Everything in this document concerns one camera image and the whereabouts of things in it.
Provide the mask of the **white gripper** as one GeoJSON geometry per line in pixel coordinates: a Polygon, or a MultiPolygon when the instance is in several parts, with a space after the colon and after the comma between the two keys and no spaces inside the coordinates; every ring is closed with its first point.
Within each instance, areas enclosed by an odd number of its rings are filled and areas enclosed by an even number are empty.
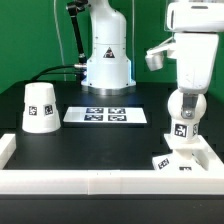
{"type": "Polygon", "coordinates": [[[194,118],[197,94],[210,85],[219,36],[205,33],[176,33],[177,86],[183,94],[181,116],[194,118]]]}

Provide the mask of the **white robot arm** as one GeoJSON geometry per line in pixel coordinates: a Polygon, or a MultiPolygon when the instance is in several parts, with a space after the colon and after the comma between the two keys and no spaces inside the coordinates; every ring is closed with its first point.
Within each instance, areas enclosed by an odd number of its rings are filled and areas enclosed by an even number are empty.
{"type": "MultiPolygon", "coordinates": [[[[92,55],[82,85],[101,93],[115,93],[129,85],[131,62],[126,56],[126,20],[108,0],[89,0],[92,55]]],[[[147,51],[150,70],[163,67],[163,58],[177,65],[180,115],[196,117],[199,96],[207,92],[220,32],[224,32],[224,0],[166,0],[165,29],[172,36],[147,51]]]]}

